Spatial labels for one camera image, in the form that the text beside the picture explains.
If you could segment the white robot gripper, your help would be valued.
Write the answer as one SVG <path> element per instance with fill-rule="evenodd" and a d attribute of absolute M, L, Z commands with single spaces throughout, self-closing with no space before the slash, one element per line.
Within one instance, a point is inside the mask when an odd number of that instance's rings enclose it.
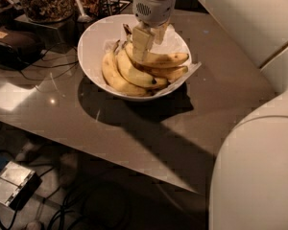
<path fill-rule="evenodd" d="M 132 11 L 140 21 L 132 29 L 132 53 L 136 60 L 143 61 L 153 43 L 162 43 L 175 4 L 176 0 L 133 0 Z"/>

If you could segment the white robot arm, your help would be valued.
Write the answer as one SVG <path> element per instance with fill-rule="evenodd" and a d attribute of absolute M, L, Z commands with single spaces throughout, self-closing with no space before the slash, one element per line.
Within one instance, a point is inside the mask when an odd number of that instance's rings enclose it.
<path fill-rule="evenodd" d="M 220 148 L 208 229 L 288 230 L 288 0 L 198 1 L 277 93 Z"/>

